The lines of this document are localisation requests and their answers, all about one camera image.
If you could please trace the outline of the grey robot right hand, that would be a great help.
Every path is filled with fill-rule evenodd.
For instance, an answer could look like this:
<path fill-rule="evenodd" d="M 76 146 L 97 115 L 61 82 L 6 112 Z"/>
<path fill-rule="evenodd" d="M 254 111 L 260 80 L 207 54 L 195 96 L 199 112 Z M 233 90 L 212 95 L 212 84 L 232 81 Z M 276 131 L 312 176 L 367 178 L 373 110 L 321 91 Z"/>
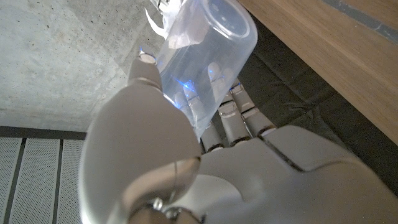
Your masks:
<path fill-rule="evenodd" d="M 159 11 L 164 11 L 170 3 L 170 0 L 149 0 Z"/>

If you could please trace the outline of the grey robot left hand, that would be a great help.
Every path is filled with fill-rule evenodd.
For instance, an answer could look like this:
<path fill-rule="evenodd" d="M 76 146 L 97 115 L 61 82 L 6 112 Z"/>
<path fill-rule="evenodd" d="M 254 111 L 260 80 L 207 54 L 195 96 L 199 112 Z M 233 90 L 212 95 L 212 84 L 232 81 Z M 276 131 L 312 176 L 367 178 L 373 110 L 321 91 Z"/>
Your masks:
<path fill-rule="evenodd" d="M 296 126 L 203 153 L 140 52 L 82 150 L 82 223 L 396 223 L 397 196 L 358 157 Z"/>

